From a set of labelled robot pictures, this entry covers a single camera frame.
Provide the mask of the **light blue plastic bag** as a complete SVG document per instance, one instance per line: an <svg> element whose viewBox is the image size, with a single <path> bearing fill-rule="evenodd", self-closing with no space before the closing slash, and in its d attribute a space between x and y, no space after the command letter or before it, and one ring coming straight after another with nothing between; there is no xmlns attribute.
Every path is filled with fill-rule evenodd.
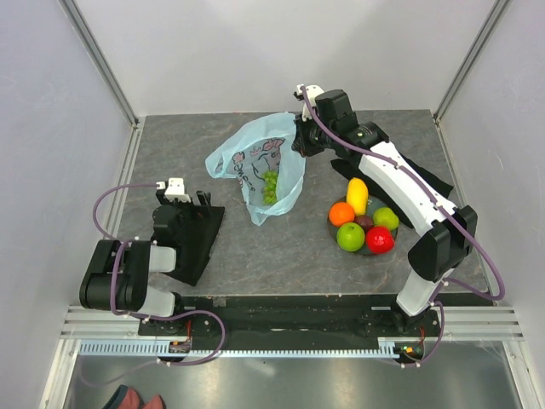
<svg viewBox="0 0 545 409"><path fill-rule="evenodd" d="M295 114L269 114L243 125L205 159L211 177L238 181L256 226L270 216L289 212L301 194L306 160L291 149L294 139ZM273 205L263 202L263 176L269 170L278 172L277 202Z"/></svg>

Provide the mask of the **green grape bunch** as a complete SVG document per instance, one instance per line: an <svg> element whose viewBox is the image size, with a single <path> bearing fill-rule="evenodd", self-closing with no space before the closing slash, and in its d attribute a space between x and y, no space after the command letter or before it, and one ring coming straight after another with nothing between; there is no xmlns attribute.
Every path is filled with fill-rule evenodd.
<svg viewBox="0 0 545 409"><path fill-rule="evenodd" d="M277 202L278 172L276 170L266 171L263 180L265 182L263 202L265 205L274 205Z"/></svg>

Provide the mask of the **yellow mango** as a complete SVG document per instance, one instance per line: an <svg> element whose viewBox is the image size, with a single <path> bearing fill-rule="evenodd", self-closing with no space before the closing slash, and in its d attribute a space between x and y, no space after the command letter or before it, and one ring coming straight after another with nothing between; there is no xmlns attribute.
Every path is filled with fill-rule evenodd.
<svg viewBox="0 0 545 409"><path fill-rule="evenodd" d="M346 201L352 206L356 216L363 216L367 211L369 191L365 182L352 178L347 185Z"/></svg>

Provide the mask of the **green apple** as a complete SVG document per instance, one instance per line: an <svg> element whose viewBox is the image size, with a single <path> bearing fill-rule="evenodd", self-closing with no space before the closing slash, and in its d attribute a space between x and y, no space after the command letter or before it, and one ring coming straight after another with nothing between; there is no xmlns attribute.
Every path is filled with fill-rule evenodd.
<svg viewBox="0 0 545 409"><path fill-rule="evenodd" d="M345 223L337 230L336 242L345 251L359 251L364 246L365 232L357 223Z"/></svg>

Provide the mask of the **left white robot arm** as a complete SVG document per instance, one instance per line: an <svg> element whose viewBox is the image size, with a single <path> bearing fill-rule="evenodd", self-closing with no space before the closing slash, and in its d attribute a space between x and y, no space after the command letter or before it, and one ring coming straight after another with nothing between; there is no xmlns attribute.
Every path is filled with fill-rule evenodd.
<svg viewBox="0 0 545 409"><path fill-rule="evenodd" d="M196 286L208 266L225 208L211 204L211 193L198 191L198 202L183 194L156 191L159 206L152 213L149 240L115 238L97 242L82 284L79 301L84 308L114 314L158 317L169 335L186 328L181 296L148 284L151 273L164 274Z"/></svg>

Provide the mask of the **left black cloth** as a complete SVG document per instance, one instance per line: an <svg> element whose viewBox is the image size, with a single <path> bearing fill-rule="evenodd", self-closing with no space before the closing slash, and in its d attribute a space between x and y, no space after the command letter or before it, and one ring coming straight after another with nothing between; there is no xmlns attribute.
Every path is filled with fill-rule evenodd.
<svg viewBox="0 0 545 409"><path fill-rule="evenodd" d="M210 260L210 254L219 233L225 208L211 205L212 222L206 229L182 230L179 233L155 233L159 245L173 248L175 268L169 277L190 286L196 286Z"/></svg>

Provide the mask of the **right black cloth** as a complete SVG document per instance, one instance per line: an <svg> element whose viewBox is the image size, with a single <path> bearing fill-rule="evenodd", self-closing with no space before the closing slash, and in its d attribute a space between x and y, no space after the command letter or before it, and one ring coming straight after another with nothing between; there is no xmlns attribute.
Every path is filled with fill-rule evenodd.
<svg viewBox="0 0 545 409"><path fill-rule="evenodd" d="M438 178L434 173L426 170L420 165L416 164L410 158L402 156L402 158L407 162L407 164L426 182L428 183L436 192L445 198L449 198L450 193L454 187ZM369 176L363 174L354 163L344 158L335 158L330 161L332 168L343 176L347 180L353 178L361 179L367 186L371 196L374 196L381 200L384 204L390 207L399 220L408 228L413 228L408 216L401 210L401 208L395 203L395 201Z"/></svg>

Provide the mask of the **dark fruit plate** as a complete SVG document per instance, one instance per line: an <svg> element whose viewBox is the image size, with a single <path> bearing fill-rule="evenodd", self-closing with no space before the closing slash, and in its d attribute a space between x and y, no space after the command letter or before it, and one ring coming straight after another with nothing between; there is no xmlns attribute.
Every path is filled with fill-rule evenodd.
<svg viewBox="0 0 545 409"><path fill-rule="evenodd" d="M336 202L347 202L346 197L342 197L342 198L338 199ZM372 217L374 212L377 209L381 208L381 207L388 207L388 206L386 204L384 204L378 198L370 195L369 200L368 200L368 204L367 204L366 215ZM333 226L330 223L328 217L327 217L327 228L328 228L328 232L330 234L330 237L336 242L336 233L337 233L338 228ZM395 229L393 231L390 231L395 241L396 241L396 238L398 236L398 230L399 230L399 228L397 228L397 229ZM352 252L352 253L363 255L363 256L375 256L376 255L376 254L372 254L370 252L370 250L367 247L366 241L364 242L364 246L359 251L355 251L355 252Z"/></svg>

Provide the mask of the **dark purple plum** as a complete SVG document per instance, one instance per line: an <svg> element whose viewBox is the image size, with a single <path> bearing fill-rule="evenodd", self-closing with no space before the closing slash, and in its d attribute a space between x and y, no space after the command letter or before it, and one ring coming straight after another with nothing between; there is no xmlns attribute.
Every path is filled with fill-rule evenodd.
<svg viewBox="0 0 545 409"><path fill-rule="evenodd" d="M367 233L369 230L371 230L375 226L373 218L367 215L356 216L354 218L354 222L358 224L364 230L365 233Z"/></svg>

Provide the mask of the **green pear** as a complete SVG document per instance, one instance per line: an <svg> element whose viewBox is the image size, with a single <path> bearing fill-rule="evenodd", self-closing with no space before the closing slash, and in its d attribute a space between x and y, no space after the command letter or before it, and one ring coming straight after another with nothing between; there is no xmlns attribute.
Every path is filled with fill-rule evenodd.
<svg viewBox="0 0 545 409"><path fill-rule="evenodd" d="M393 231L399 227L399 217L389 207L377 209L374 212L372 219L376 226L385 227L389 231Z"/></svg>

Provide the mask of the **red apple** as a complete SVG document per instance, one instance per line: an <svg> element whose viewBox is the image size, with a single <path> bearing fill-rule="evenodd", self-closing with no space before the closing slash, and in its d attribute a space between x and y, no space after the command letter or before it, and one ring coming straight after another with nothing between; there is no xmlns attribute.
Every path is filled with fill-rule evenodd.
<svg viewBox="0 0 545 409"><path fill-rule="evenodd" d="M391 251L395 240L385 227L373 227L365 236L366 244L372 254L383 254Z"/></svg>

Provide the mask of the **pink shoe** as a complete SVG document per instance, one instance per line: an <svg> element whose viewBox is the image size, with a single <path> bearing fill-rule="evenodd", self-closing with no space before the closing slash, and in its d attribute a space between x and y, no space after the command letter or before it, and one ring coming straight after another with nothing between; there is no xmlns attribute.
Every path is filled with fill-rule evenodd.
<svg viewBox="0 0 545 409"><path fill-rule="evenodd" d="M126 385L119 385L103 409L140 409L144 406L139 394Z"/></svg>
<svg viewBox="0 0 545 409"><path fill-rule="evenodd" d="M142 409L164 409L165 404L160 395L154 395L147 403L144 404Z"/></svg>

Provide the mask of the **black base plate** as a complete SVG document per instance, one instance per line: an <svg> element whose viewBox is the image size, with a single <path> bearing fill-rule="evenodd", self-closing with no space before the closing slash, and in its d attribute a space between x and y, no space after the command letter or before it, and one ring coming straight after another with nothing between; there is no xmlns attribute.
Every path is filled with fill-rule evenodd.
<svg viewBox="0 0 545 409"><path fill-rule="evenodd" d="M259 332L322 331L361 337L435 337L440 315L430 308L404 319L395 295L291 295L180 297L176 313L210 311L227 335Z"/></svg>

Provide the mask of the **aluminium corner post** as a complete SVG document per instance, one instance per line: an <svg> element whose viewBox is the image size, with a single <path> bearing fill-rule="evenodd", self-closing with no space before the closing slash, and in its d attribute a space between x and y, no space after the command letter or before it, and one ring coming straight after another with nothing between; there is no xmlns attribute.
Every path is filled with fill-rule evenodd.
<svg viewBox="0 0 545 409"><path fill-rule="evenodd" d="M107 88L110 90L123 115L126 117L132 127L136 127L139 123L138 116L130 105L127 96L123 92L120 83L110 67L106 56L101 50L100 45L77 2L74 0L60 0L59 4L65 11L69 21L72 23L73 28L80 37L83 46L89 53L91 60L105 81Z"/></svg>
<svg viewBox="0 0 545 409"><path fill-rule="evenodd" d="M502 17L507 12L510 4L510 0L496 0L493 2L490 11L486 15L485 20L475 35L467 53L462 59L461 65L456 70L456 73L453 79L450 81L450 84L445 91L437 109L433 113L433 120L436 125L440 124L441 120L452 105L478 58L484 51L486 44L491 39L494 31L502 20Z"/></svg>

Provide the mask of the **left aluminium corner post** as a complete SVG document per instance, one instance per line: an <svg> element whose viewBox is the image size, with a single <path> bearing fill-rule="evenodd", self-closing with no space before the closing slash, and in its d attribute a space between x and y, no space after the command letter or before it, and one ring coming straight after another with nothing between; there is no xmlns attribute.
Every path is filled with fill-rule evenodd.
<svg viewBox="0 0 545 409"><path fill-rule="evenodd" d="M60 0L59 4L65 11L69 21L72 23L73 28L80 37L83 46L89 53L91 60L105 81L107 88L110 90L123 115L126 117L132 127L136 127L139 123L138 116L130 105L127 96L123 92L120 83L110 67L106 56L101 50L100 45L77 2L74 0Z"/></svg>

